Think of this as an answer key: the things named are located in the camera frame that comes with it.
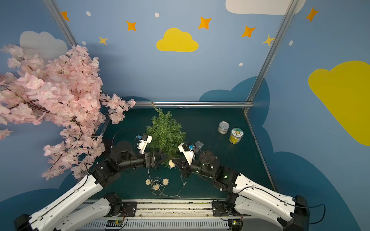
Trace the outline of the small green christmas tree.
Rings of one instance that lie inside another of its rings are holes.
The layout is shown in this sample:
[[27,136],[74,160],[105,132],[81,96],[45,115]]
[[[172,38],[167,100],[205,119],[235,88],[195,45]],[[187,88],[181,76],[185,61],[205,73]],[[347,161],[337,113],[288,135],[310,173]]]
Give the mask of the small green christmas tree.
[[179,157],[178,145],[183,143],[186,133],[182,131],[182,125],[172,118],[171,111],[164,113],[162,109],[153,106],[158,113],[151,119],[151,126],[146,128],[145,134],[152,137],[149,149],[164,154],[163,165],[174,168],[173,159]]

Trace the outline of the clear battery box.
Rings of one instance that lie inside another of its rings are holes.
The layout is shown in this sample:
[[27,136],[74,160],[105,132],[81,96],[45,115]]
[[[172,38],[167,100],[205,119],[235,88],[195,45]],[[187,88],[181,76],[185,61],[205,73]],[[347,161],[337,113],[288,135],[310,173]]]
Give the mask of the clear battery box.
[[197,149],[201,149],[203,146],[204,146],[204,144],[203,144],[202,142],[200,142],[200,141],[196,141],[196,143],[195,143],[195,147],[196,147]]

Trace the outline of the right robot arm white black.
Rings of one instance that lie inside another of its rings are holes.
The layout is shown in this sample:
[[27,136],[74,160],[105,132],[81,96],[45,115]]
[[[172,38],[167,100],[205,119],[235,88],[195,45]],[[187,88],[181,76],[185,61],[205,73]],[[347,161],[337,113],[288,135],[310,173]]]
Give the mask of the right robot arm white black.
[[283,231],[307,231],[310,212],[305,198],[283,195],[247,178],[242,173],[220,164],[219,158],[206,151],[195,156],[186,151],[183,158],[171,162],[179,167],[182,176],[191,173],[209,178],[211,184],[227,192],[223,216],[248,215],[268,221]]

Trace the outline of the string lights with rattan balls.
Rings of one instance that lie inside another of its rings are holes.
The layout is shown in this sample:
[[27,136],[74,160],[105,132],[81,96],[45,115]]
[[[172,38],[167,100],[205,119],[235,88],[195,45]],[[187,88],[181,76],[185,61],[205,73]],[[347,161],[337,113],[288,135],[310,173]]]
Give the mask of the string lights with rattan balls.
[[182,183],[182,188],[179,190],[179,192],[177,194],[175,194],[175,195],[165,194],[164,190],[165,190],[166,186],[169,185],[169,179],[168,178],[162,179],[162,178],[159,178],[159,177],[152,178],[151,175],[150,175],[149,170],[148,170],[148,178],[145,180],[145,184],[147,186],[151,187],[151,192],[155,196],[161,196],[162,195],[162,196],[170,197],[170,198],[181,198],[180,193],[184,190],[187,182],[185,182],[183,180],[180,168],[172,160],[170,160],[168,162],[168,164],[169,164],[170,168],[177,167],[179,169],[179,172],[180,172],[180,180],[181,180],[181,183]]

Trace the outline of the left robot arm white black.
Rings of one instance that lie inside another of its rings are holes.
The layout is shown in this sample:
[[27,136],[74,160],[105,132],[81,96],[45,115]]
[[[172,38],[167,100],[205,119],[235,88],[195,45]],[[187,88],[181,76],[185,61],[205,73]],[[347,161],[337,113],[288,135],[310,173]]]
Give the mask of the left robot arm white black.
[[139,155],[127,141],[122,141],[110,150],[110,154],[90,171],[74,187],[48,206],[32,215],[22,214],[14,220],[18,231],[75,231],[87,223],[112,215],[118,217],[125,212],[122,200],[115,193],[108,193],[97,202],[76,211],[87,199],[103,190],[121,177],[129,168],[155,168],[164,160],[164,154],[145,152],[147,141],[140,140]]

